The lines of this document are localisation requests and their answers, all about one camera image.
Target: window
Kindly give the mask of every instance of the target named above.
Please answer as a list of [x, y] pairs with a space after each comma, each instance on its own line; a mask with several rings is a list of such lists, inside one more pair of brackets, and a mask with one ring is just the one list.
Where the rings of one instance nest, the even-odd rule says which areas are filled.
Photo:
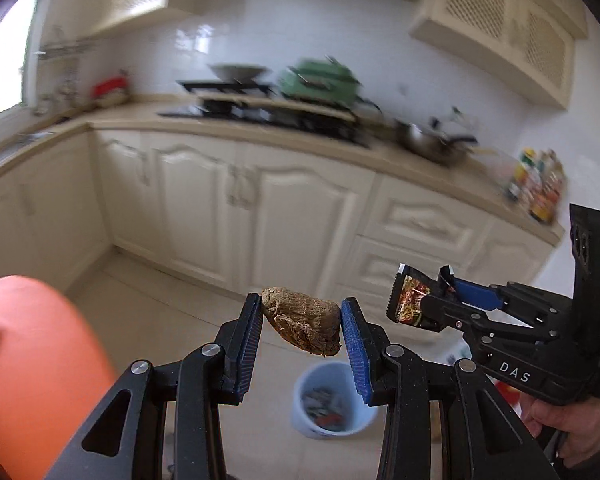
[[0, 112], [22, 101], [22, 67], [37, 0], [18, 0], [0, 22]]

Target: metal screw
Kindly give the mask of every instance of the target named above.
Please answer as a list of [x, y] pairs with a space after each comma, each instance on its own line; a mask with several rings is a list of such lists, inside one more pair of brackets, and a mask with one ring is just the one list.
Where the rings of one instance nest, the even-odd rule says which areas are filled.
[[136, 361], [131, 365], [131, 373], [140, 375], [144, 374], [149, 369], [149, 363], [147, 361]]
[[206, 355], [207, 357], [211, 357], [220, 352], [220, 345], [216, 343], [208, 343], [202, 347], [202, 355]]
[[471, 361], [471, 359], [460, 359], [458, 361], [458, 367], [463, 372], [466, 372], [468, 374], [475, 372], [475, 369], [477, 368], [475, 363], [473, 361]]
[[389, 357], [402, 357], [404, 355], [404, 348], [400, 345], [389, 345], [384, 349], [384, 353]]

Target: wooden board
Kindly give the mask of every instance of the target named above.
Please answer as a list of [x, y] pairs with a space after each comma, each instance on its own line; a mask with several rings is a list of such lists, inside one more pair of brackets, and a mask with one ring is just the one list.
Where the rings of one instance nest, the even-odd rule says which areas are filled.
[[356, 117], [350, 112], [337, 110], [336, 108], [329, 108], [327, 106], [303, 103], [300, 101], [289, 101], [281, 98], [272, 99], [269, 97], [255, 97], [245, 94], [229, 94], [212, 91], [196, 92], [196, 97], [198, 97], [200, 100], [233, 101], [235, 103], [247, 105], [251, 108], [284, 108], [286, 110], [297, 110], [312, 114], [336, 117], [338, 119], [342, 119], [343, 121], [350, 121], [352, 123], [356, 122]]

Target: human hand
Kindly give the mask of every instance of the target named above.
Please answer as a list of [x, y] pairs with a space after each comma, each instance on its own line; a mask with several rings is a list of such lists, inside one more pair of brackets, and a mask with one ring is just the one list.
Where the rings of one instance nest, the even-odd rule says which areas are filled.
[[568, 406], [552, 406], [521, 394], [522, 422], [536, 438], [543, 426], [568, 433], [558, 456], [567, 468], [574, 467], [600, 451], [600, 399], [590, 397]]

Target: ribbed blue pad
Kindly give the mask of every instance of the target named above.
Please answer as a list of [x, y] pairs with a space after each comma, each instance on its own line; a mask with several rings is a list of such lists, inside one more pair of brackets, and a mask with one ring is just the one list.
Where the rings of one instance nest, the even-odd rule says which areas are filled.
[[351, 307], [347, 300], [342, 301], [340, 317], [342, 320], [344, 344], [347, 347], [347, 355], [349, 355], [353, 378], [356, 381], [356, 389], [362, 396], [364, 403], [368, 404], [371, 400], [369, 359], [366, 356], [365, 346], [360, 337], [360, 330], [358, 330], [356, 320], [351, 313]]
[[460, 301], [483, 310], [496, 310], [502, 308], [502, 300], [497, 294], [486, 286], [466, 282], [456, 278], [456, 292]]
[[238, 359], [237, 393], [241, 396], [249, 391], [261, 331], [262, 311], [259, 308], [255, 308], [251, 313], [249, 327], [242, 343], [242, 348], [240, 348], [240, 358]]

